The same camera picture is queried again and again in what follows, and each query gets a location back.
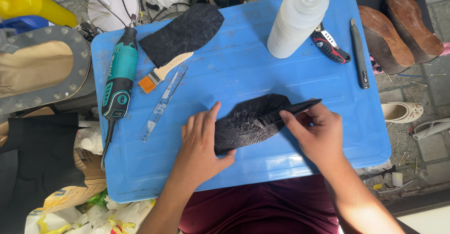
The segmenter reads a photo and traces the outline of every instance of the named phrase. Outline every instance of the blue work surface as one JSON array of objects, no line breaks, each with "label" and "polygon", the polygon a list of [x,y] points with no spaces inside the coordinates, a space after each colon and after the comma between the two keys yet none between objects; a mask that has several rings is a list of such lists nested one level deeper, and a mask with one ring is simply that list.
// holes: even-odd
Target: blue work surface
[{"label": "blue work surface", "polygon": [[[139,60],[127,115],[115,127],[106,155],[110,197],[131,202],[159,196],[181,145],[181,126],[190,115],[222,102],[218,119],[240,102],[269,93],[286,95],[291,103],[321,98],[342,116],[344,153],[354,168],[384,163],[391,146],[369,60],[356,0],[330,0],[323,19],[338,46],[352,56],[347,64],[325,57],[307,39],[289,58],[267,50],[267,38],[283,0],[262,0],[220,9],[225,17],[219,32],[186,60],[189,69],[146,143],[138,134],[175,74],[173,69],[149,94],[139,87],[153,63],[139,46]],[[359,87],[352,50],[350,19],[355,18],[366,54],[370,89]],[[160,29],[169,20],[136,27],[137,39]],[[100,34],[91,45],[98,106],[103,96],[114,45],[123,30]],[[102,117],[102,135],[107,122]],[[198,187],[197,191],[286,179],[312,173],[289,131],[239,148],[232,166]]]}]

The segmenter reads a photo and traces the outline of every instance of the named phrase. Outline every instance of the clear plastic ruler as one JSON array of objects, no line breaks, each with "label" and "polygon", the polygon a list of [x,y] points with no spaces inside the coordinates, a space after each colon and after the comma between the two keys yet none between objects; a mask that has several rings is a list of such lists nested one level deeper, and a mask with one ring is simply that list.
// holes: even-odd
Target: clear plastic ruler
[{"label": "clear plastic ruler", "polygon": [[155,107],[155,110],[153,110],[152,114],[150,115],[147,124],[144,126],[141,133],[139,134],[138,136],[139,140],[143,142],[147,141],[147,138],[149,137],[150,133],[152,133],[152,130],[155,128],[156,122],[158,122],[159,118],[164,112],[164,109],[166,109],[167,104],[172,98],[173,93],[180,84],[188,68],[189,66],[184,62],[179,66],[178,70],[175,72],[175,76],[173,76],[169,86],[162,95],[161,100],[158,102],[158,104]]}]

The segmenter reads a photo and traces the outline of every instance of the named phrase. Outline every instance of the left hand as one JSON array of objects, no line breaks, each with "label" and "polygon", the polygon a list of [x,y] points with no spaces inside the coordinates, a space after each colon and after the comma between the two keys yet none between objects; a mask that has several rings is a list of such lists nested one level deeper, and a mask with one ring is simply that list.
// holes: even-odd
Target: left hand
[{"label": "left hand", "polygon": [[235,149],[222,158],[214,153],[215,123],[220,107],[217,101],[210,111],[189,116],[187,124],[181,127],[182,144],[169,176],[170,181],[183,185],[180,187],[187,186],[194,191],[234,163]]}]

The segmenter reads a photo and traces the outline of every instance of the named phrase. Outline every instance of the brown sole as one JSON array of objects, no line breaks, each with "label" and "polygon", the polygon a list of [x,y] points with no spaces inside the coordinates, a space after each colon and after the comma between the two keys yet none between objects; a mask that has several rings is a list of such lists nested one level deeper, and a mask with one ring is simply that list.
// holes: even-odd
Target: brown sole
[{"label": "brown sole", "polygon": [[369,53],[387,74],[400,73],[414,63],[414,56],[391,21],[379,11],[358,6]]},{"label": "brown sole", "polygon": [[417,64],[431,61],[444,51],[442,42],[422,22],[422,13],[416,1],[386,0],[386,5],[391,22]]}]

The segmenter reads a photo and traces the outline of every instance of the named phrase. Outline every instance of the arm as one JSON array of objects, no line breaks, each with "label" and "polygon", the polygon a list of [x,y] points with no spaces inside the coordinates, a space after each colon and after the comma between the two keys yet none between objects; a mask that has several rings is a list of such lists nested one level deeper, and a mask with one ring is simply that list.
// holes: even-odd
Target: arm
[{"label": "arm", "polygon": [[172,171],[155,206],[143,221],[138,234],[176,234],[181,214],[195,189],[234,162],[236,150],[217,158],[214,130],[218,101],[210,111],[188,118],[181,128],[182,144]]},{"label": "arm", "polygon": [[347,233],[404,233],[386,208],[359,179],[342,152],[342,119],[323,104],[294,117],[280,111],[301,150],[316,164],[332,191],[339,222]]}]

